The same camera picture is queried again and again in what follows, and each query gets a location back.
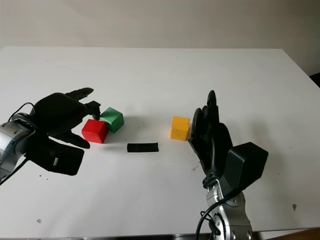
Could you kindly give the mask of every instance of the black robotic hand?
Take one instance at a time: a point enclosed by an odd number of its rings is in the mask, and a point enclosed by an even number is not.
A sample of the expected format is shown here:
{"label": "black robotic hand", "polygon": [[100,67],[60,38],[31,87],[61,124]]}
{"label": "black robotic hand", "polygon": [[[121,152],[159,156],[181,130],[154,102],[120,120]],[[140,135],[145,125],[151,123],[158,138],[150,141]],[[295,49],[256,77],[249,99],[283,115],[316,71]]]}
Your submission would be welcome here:
{"label": "black robotic hand", "polygon": [[[99,103],[79,102],[92,92],[88,87],[66,94],[56,92],[38,101],[30,114],[13,115],[12,121],[33,130],[25,141],[24,156],[50,172],[76,175],[84,155],[80,148],[88,149],[90,144],[71,130],[87,115],[99,119]],[[60,144],[49,137],[80,148]]]}
{"label": "black robotic hand", "polygon": [[71,129],[82,122],[87,115],[99,120],[100,104],[91,101],[82,104],[79,100],[87,97],[94,90],[86,87],[66,94],[53,93],[34,105],[30,113],[31,121],[50,137],[88,149],[90,144]]}
{"label": "black robotic hand", "polygon": [[252,142],[233,146],[228,128],[219,121],[213,90],[207,105],[194,113],[188,141],[206,174],[202,182],[204,188],[218,179],[223,195],[239,193],[262,176],[268,152]]}

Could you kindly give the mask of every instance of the black tape strip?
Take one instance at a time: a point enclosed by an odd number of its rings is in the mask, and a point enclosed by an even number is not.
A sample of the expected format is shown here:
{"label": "black tape strip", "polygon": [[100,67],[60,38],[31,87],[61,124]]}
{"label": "black tape strip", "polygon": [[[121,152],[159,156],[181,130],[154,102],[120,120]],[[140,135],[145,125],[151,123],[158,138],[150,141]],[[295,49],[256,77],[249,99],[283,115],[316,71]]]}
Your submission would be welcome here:
{"label": "black tape strip", "polygon": [[159,152],[158,143],[128,143],[128,153],[152,153]]}

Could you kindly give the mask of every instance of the cable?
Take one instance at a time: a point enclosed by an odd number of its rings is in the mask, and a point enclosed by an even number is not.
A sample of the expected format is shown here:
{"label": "cable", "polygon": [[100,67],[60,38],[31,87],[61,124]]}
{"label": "cable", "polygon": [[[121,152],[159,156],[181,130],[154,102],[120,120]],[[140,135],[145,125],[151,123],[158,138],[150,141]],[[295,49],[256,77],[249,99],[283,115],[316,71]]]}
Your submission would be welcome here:
{"label": "cable", "polygon": [[10,120],[12,119],[12,117],[13,117],[17,112],[19,112],[19,111],[20,111],[25,105],[27,105],[27,104],[32,105],[33,111],[35,111],[35,105],[34,105],[33,103],[31,103],[31,102],[26,102],[26,103],[22,104],[22,106],[19,107],[17,111],[15,111],[14,113],[12,113],[12,115],[9,117],[8,122],[10,122]]}
{"label": "cable", "polygon": [[196,227],[196,232],[195,232],[195,240],[199,240],[199,236],[200,236],[200,230],[201,230],[201,226],[204,223],[204,221],[206,220],[206,217],[209,215],[209,213],[215,209],[216,207],[218,207],[219,205],[225,203],[226,201],[230,200],[231,198],[233,198],[233,194],[230,194],[228,196],[225,196],[223,199],[217,201],[216,203],[214,203],[213,205],[211,205],[205,212],[204,214],[202,214],[198,226]]}
{"label": "cable", "polygon": [[[203,216],[204,214],[205,214],[205,211],[201,211],[201,212],[200,212],[200,215],[201,215],[201,216]],[[211,216],[210,214],[208,214],[208,217],[209,217],[209,218],[206,217],[205,220],[207,220],[207,221],[210,221],[210,220],[211,220],[212,222],[214,222],[214,219],[212,218],[212,216]]]}
{"label": "cable", "polygon": [[19,166],[17,166],[8,176],[6,176],[5,179],[0,181],[0,186],[4,184],[9,178],[11,178],[16,172],[18,172],[18,170],[21,169],[28,161],[29,159],[27,158],[23,160],[23,162]]}

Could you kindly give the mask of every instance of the table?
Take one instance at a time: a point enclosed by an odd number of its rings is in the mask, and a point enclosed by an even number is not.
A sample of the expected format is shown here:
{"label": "table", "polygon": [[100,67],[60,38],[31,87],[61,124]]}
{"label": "table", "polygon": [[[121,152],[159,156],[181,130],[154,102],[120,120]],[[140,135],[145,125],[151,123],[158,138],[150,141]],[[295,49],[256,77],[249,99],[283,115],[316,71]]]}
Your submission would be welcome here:
{"label": "table", "polygon": [[[84,87],[95,91],[82,102],[125,121],[85,151],[76,176],[29,162],[3,184],[0,238],[194,233],[208,207],[205,175],[170,128],[172,116],[192,119],[212,89],[233,144],[269,152],[244,191],[252,230],[320,226],[320,89],[283,50],[5,47],[0,79],[1,122],[25,102]],[[151,142],[159,152],[127,153],[127,143]]]}

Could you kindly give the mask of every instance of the cube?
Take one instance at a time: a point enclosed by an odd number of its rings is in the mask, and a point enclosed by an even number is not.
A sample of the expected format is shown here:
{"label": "cube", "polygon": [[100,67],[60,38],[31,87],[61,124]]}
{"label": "cube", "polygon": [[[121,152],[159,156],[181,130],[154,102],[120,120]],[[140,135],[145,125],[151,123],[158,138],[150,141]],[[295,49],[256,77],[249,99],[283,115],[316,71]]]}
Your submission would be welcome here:
{"label": "cube", "polygon": [[113,109],[112,107],[109,107],[100,115],[100,120],[106,122],[108,129],[112,133],[118,131],[119,128],[121,128],[122,125],[125,124],[123,114]]}
{"label": "cube", "polygon": [[186,141],[189,131],[189,118],[174,116],[172,119],[170,138]]}
{"label": "cube", "polygon": [[102,144],[108,134],[106,122],[89,119],[82,128],[82,135],[88,142]]}

